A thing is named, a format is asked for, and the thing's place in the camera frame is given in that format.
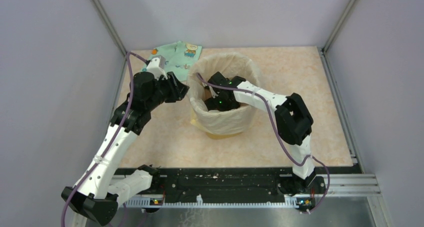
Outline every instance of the gray floor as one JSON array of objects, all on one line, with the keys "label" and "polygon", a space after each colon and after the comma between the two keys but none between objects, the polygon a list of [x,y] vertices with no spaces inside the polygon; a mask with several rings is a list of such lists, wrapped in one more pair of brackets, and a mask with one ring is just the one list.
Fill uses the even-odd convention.
[{"label": "gray floor", "polygon": [[[117,227],[123,217],[120,209],[112,220]],[[88,227],[99,225],[92,222]],[[178,209],[167,208],[151,214],[128,209],[125,227],[374,227],[367,199],[328,197],[311,215],[289,208]]]}]

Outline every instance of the metal frame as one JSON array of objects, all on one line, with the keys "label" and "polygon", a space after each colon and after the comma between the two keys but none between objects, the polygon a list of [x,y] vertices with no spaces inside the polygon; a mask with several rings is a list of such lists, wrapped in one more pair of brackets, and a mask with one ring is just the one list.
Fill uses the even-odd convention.
[{"label": "metal frame", "polygon": [[[100,19],[102,20],[105,28],[107,29],[110,37],[112,38],[115,45],[118,47],[119,51],[123,56],[126,55],[127,50],[122,43],[117,31],[115,30],[114,26],[112,25],[112,22],[110,18],[108,17],[106,11],[104,10],[100,0],[91,0],[93,3],[94,8],[96,9]],[[325,45],[322,48],[318,48],[322,65],[326,74],[326,77],[328,79],[328,84],[334,99],[334,103],[337,109],[338,116],[340,118],[340,122],[346,137],[347,145],[350,150],[350,154],[352,157],[352,162],[354,164],[354,167],[351,168],[352,172],[349,174],[337,174],[334,173],[334,171],[339,172],[341,171],[344,173],[346,170],[349,171],[349,168],[341,167],[341,168],[332,168],[334,171],[331,171],[331,185],[330,185],[330,191],[329,191],[329,198],[332,197],[367,197],[368,203],[370,206],[370,211],[372,213],[372,216],[374,218],[375,225],[377,227],[391,227],[393,226],[389,212],[386,208],[385,202],[383,200],[380,188],[378,186],[378,182],[376,179],[376,176],[374,174],[364,174],[364,170],[361,167],[361,157],[360,153],[357,149],[357,142],[355,140],[355,137],[352,133],[352,128],[349,122],[349,118],[346,114],[346,109],[343,104],[343,99],[341,97],[340,91],[337,86],[337,82],[335,80],[333,69],[328,61],[327,53],[329,49],[331,48],[332,44],[336,40],[339,32],[341,31],[343,25],[345,24],[346,20],[349,18],[350,13],[352,12],[353,8],[357,4],[358,0],[350,0],[347,4],[345,10],[343,11],[342,15],[340,16],[340,19],[338,20],[337,24],[335,25],[333,31],[331,32],[328,40],[326,41]],[[114,107],[116,107],[118,103],[118,98],[120,94],[120,89],[123,84],[123,80],[125,77],[125,70],[126,70],[126,60],[124,60],[123,66],[122,66],[122,74],[120,76],[120,83],[117,92],[115,93],[115,104]],[[362,174],[354,174],[357,173],[357,167],[360,167]],[[123,175],[120,175],[119,169],[116,173],[116,176],[114,177],[115,180],[120,179]],[[327,184],[327,178],[320,174],[319,176],[323,176],[325,179],[325,183]],[[147,200],[149,197],[146,196],[135,196],[131,200],[127,202],[129,208],[141,208],[141,207],[148,207],[150,204],[147,203]],[[288,203],[263,203],[263,204],[204,204],[203,201],[200,199],[197,200],[196,203],[192,204],[169,204],[165,205],[169,208],[213,208],[213,207],[225,207],[225,208],[248,208],[248,207],[266,207],[266,208],[281,208],[281,207],[287,207],[287,206],[294,206],[294,203],[291,202],[292,200],[288,198]],[[84,223],[79,222],[78,226],[85,226]]]}]

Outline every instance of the towel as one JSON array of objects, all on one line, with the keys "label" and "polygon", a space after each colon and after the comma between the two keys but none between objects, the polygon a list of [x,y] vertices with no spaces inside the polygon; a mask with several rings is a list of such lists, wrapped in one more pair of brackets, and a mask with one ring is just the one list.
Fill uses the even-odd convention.
[{"label": "towel", "polygon": [[[149,60],[158,55],[164,57],[165,72],[172,71],[179,81],[186,81],[190,67],[199,59],[201,51],[202,46],[178,41],[153,49]],[[147,71],[146,65],[141,71]]]}]

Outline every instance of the wall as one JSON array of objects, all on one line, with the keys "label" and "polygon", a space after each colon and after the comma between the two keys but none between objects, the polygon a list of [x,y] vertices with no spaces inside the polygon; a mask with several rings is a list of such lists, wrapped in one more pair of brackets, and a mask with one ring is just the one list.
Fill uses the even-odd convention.
[{"label": "wall", "polygon": [[424,1],[359,0],[329,52],[365,169],[395,226],[422,226]]},{"label": "wall", "polygon": [[349,0],[101,0],[128,50],[323,46]]},{"label": "wall", "polygon": [[122,64],[90,0],[0,0],[0,226],[60,225]]}]

